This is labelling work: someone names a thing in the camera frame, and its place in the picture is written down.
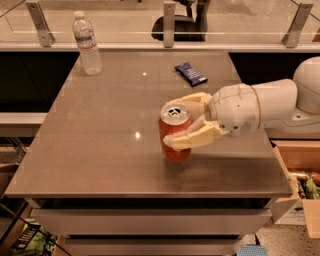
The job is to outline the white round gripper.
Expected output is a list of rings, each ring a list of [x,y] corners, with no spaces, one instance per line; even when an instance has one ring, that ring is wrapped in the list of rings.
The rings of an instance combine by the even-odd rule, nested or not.
[[[186,130],[166,135],[163,143],[181,151],[213,143],[222,134],[240,137],[251,134],[259,128],[260,109],[254,89],[245,84],[226,86],[212,96],[208,93],[194,93],[173,99],[165,107],[181,105],[188,109],[193,122]],[[204,116],[210,110],[213,121]]]

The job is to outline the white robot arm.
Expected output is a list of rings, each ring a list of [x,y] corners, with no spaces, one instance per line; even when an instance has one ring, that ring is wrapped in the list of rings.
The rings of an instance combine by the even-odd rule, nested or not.
[[[257,85],[236,84],[210,95],[195,93],[174,99],[168,108],[187,108],[191,126],[166,135],[176,150],[201,147],[222,136],[239,137],[258,129],[284,133],[317,133],[320,124],[320,57],[303,61],[291,79]]]

